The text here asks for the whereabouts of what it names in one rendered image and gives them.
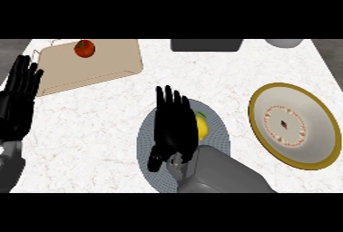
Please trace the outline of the beige cutting board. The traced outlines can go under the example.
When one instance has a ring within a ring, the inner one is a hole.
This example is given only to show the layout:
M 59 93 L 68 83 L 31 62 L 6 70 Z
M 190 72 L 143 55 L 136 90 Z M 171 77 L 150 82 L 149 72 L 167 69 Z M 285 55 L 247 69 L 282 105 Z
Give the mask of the beige cutting board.
M 94 53 L 88 58 L 75 54 L 77 42 L 41 49 L 37 68 L 44 71 L 37 97 L 142 72 L 137 39 L 91 39 Z

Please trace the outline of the round grey placemat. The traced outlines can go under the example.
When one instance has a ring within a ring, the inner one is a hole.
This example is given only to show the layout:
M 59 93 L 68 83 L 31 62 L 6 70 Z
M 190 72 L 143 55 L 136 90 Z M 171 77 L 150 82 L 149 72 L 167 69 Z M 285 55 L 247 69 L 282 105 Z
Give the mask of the round grey placemat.
M 192 110 L 199 111 L 207 116 L 205 120 L 208 126 L 208 134 L 205 138 L 199 141 L 199 144 L 214 147 L 226 155 L 230 155 L 229 133 L 218 114 L 202 102 L 196 100 L 189 100 L 189 103 Z M 158 172 L 149 172 L 147 170 L 150 147 L 155 144 L 153 117 L 155 111 L 150 111 L 145 120 L 142 121 L 139 133 L 136 136 L 136 159 L 143 177 L 155 190 L 161 193 L 176 193 L 177 182 L 167 171 L 165 163 L 162 163 Z

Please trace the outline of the dark grey appliance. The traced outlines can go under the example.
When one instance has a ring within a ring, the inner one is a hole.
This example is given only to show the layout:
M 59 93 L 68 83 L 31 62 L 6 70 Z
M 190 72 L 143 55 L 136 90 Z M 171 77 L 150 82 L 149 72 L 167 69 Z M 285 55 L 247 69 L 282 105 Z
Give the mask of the dark grey appliance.
M 173 52 L 236 52 L 241 39 L 171 39 Z

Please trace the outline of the pale grey round container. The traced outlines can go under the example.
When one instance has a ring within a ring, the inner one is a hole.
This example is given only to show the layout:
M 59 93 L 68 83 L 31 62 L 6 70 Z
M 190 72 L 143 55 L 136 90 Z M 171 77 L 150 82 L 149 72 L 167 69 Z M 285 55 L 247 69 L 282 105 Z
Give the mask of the pale grey round container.
M 294 48 L 301 42 L 301 39 L 266 39 L 266 42 L 278 48 Z

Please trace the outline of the yellow can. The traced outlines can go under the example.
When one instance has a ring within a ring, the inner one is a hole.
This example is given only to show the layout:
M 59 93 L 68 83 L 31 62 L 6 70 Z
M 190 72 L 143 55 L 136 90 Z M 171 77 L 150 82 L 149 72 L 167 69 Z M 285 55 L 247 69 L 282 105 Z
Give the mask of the yellow can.
M 198 128 L 198 139 L 202 140 L 208 135 L 207 117 L 202 112 L 195 113 L 196 128 Z

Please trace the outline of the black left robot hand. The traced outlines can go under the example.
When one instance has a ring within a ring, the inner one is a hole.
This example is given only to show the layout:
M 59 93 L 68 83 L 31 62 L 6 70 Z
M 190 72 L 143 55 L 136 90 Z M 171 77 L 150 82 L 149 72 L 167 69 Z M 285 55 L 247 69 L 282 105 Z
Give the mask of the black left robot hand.
M 0 91 L 0 143 L 22 140 L 31 130 L 35 94 L 42 76 L 28 55 L 11 65 L 7 84 Z

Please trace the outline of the red tomato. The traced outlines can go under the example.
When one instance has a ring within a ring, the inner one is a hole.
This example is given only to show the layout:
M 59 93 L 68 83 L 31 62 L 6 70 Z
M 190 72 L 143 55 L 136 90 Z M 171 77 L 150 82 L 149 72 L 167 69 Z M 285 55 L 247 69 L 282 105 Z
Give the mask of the red tomato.
M 94 45 L 90 40 L 79 40 L 74 47 L 74 52 L 78 57 L 88 58 L 94 53 Z

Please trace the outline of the gold rimmed white bowl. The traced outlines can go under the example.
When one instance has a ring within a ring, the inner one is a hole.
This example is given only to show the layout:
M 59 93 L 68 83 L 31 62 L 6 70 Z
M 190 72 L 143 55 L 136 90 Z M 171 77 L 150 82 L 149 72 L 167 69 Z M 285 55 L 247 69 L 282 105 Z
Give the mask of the gold rimmed white bowl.
M 273 82 L 249 97 L 249 127 L 273 157 L 297 169 L 325 169 L 337 160 L 341 133 L 334 114 L 298 86 Z

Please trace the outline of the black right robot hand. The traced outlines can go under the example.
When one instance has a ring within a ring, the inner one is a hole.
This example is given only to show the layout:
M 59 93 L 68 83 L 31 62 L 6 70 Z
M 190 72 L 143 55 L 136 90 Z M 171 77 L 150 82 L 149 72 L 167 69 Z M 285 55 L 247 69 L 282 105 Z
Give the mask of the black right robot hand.
M 156 87 L 156 111 L 153 118 L 153 141 L 147 170 L 156 172 L 162 162 L 179 153 L 186 163 L 198 147 L 198 129 L 189 99 L 171 91 L 168 85 Z

